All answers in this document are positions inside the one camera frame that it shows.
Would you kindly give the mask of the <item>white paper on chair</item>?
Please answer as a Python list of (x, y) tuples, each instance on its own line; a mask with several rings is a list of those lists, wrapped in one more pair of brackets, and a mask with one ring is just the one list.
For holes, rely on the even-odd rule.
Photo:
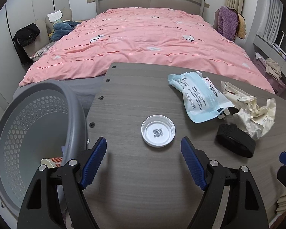
[(62, 14), (61, 10), (58, 10), (56, 12), (47, 14), (47, 17), (48, 17), (49, 22), (53, 23), (55, 21), (60, 20), (63, 17), (63, 14)]

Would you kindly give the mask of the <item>purple garment on chair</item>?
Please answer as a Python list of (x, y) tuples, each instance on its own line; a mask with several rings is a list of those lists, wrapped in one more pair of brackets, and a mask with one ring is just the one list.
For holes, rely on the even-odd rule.
[(234, 41), (238, 23), (238, 13), (233, 8), (222, 6), (219, 9), (217, 31), (226, 39)]

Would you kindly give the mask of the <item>purple cardboard box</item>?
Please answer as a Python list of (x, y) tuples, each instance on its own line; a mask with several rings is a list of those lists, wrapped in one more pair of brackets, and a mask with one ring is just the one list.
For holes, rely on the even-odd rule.
[(64, 155), (64, 154), (65, 154), (66, 148), (67, 148), (66, 146), (62, 146), (62, 147), (61, 147), (62, 155)]

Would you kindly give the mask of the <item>light blue plastic package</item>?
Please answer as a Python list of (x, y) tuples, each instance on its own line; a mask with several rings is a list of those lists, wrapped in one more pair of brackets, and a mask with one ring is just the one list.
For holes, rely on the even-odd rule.
[(170, 74), (168, 82), (183, 95), (188, 117), (195, 123), (204, 123), (218, 117), (234, 104), (226, 98), (202, 73)]

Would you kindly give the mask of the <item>purple storage box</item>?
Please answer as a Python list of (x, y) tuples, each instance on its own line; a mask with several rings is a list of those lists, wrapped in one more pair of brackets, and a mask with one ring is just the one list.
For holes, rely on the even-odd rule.
[(273, 77), (272, 75), (266, 72), (266, 62), (262, 60), (261, 58), (254, 59), (253, 63), (258, 68), (258, 70), (262, 73), (262, 75), (268, 80), (275, 94), (277, 96), (280, 96), (286, 90), (285, 83), (281, 79), (277, 81), (275, 77)]

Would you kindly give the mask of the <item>cream paper bag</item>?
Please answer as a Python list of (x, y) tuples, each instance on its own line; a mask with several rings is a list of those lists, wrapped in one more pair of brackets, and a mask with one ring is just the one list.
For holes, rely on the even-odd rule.
[(259, 106), (255, 96), (246, 93), (229, 82), (222, 81), (221, 89), (223, 95), (238, 110), (232, 116), (232, 122), (239, 129), (255, 141), (271, 130), (276, 115), (276, 101), (274, 98), (267, 99), (265, 106)]

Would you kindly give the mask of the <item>white sheer curtain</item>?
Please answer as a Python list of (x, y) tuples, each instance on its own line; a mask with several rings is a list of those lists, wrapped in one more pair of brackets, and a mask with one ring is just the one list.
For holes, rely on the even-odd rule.
[(273, 45), (277, 38), (282, 21), (284, 5), (280, 0), (269, 0), (268, 16), (263, 33), (263, 39)]

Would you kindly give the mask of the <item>grey perforated trash basket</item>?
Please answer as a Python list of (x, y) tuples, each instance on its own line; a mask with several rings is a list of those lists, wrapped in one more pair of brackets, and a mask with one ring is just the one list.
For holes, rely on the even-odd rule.
[(42, 159), (62, 157), (67, 163), (86, 147), (85, 113), (67, 85), (48, 80), (25, 89), (0, 120), (0, 196), (8, 209), (19, 215)]

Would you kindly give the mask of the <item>red white paper cup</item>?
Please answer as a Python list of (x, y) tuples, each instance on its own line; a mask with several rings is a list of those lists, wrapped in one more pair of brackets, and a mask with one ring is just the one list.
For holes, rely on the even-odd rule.
[(41, 160), (40, 165), (45, 165), (49, 169), (58, 168), (62, 164), (62, 157), (44, 158)]

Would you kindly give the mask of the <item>black clothes on chair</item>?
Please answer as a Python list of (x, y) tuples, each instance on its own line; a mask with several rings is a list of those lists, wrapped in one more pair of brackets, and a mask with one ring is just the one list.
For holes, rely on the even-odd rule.
[(24, 66), (33, 63), (33, 61), (29, 58), (26, 51), (24, 50), (24, 47), (34, 43), (39, 34), (40, 29), (36, 24), (31, 23), (28, 26), (19, 29), (13, 37), (15, 50), (20, 59), (20, 62)]

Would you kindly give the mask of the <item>blue blanket pile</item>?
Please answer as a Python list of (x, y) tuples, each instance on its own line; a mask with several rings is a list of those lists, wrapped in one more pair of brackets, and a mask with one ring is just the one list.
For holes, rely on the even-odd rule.
[(52, 32), (49, 34), (51, 42), (60, 40), (63, 36), (69, 34), (82, 21), (63, 21), (56, 22), (52, 26)]

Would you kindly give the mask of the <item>beige cloth on box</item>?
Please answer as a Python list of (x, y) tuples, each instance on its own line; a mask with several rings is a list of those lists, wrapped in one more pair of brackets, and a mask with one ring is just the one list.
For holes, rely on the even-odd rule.
[(273, 76), (277, 81), (282, 77), (279, 64), (271, 58), (266, 59), (266, 73)]

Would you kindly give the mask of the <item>small white red carton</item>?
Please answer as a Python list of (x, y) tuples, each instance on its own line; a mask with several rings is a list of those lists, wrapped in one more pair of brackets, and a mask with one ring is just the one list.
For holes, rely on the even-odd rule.
[(226, 108), (218, 115), (218, 119), (224, 119), (227, 116), (237, 114), (239, 110), (235, 107)]

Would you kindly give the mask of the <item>black elastic band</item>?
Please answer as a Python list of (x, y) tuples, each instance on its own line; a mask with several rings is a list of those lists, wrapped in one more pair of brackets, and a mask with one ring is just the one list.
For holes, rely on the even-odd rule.
[(236, 155), (252, 158), (256, 142), (235, 124), (223, 123), (216, 134), (217, 142)]

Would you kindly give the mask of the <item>white round bottle cap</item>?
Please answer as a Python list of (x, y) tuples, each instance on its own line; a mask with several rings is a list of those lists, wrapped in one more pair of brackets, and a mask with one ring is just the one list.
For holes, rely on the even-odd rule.
[(141, 124), (143, 140), (151, 147), (162, 148), (167, 146), (176, 134), (173, 122), (163, 115), (152, 115)]

